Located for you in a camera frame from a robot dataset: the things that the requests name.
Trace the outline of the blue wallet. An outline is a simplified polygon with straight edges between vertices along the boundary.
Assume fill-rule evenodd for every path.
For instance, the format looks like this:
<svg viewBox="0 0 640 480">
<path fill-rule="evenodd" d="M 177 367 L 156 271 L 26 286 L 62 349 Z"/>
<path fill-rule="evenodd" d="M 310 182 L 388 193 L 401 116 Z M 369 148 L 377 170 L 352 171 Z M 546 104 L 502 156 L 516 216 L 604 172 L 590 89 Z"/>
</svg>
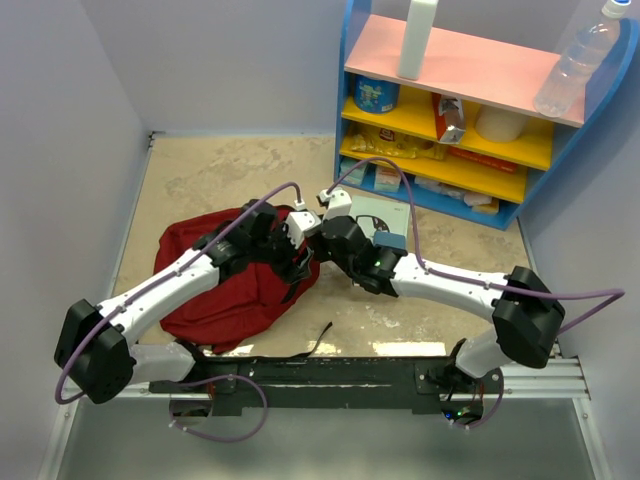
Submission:
<svg viewBox="0 0 640 480">
<path fill-rule="evenodd" d="M 376 247 L 386 247 L 404 253 L 406 250 L 406 237 L 401 234 L 388 232 L 388 231 L 376 231 L 373 236 L 373 245 Z"/>
</svg>

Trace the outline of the red backpack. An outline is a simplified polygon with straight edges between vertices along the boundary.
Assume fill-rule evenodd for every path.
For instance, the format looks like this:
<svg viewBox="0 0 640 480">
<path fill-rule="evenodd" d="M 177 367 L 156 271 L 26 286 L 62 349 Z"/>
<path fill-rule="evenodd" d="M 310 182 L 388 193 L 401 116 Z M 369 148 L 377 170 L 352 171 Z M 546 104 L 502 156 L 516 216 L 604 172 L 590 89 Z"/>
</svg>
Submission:
<svg viewBox="0 0 640 480">
<path fill-rule="evenodd" d="M 215 233 L 241 210 L 231 208 L 174 223 L 159 239 L 154 273 L 168 267 L 202 236 Z M 191 299 L 160 321 L 162 330 L 195 345 L 210 345 L 216 354 L 267 330 L 311 287 L 320 263 L 311 262 L 311 276 L 287 285 L 265 264 L 251 264 L 217 288 Z"/>
</svg>

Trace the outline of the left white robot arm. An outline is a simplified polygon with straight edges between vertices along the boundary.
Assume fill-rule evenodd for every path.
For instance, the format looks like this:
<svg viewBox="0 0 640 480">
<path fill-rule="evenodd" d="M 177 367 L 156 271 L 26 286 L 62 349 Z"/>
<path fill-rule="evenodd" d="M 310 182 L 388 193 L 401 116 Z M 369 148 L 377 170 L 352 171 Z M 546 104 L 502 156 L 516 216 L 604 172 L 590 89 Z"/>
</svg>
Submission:
<svg viewBox="0 0 640 480">
<path fill-rule="evenodd" d="M 68 309 L 54 353 L 56 401 L 69 403 L 66 381 L 95 404 L 135 383 L 200 390 L 207 368 L 188 348 L 227 353 L 271 327 L 318 280 L 310 239 L 321 224 L 302 203 L 253 200 L 170 225 L 151 278 Z"/>
</svg>

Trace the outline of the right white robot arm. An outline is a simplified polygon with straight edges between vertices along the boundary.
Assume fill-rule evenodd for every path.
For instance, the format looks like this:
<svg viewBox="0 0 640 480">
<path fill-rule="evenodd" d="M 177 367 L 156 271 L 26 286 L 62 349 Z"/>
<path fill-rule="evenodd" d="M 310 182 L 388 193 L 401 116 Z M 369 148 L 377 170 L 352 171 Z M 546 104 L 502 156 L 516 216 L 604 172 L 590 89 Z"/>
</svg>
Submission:
<svg viewBox="0 0 640 480">
<path fill-rule="evenodd" d="M 445 369 L 452 390 L 469 392 L 481 377 L 511 362 L 546 367 L 565 310 L 532 270 L 486 273 L 428 262 L 396 240 L 371 241 L 349 216 L 323 221 L 310 243 L 320 260 L 333 262 L 371 294 L 429 300 L 491 324 L 452 351 Z"/>
</svg>

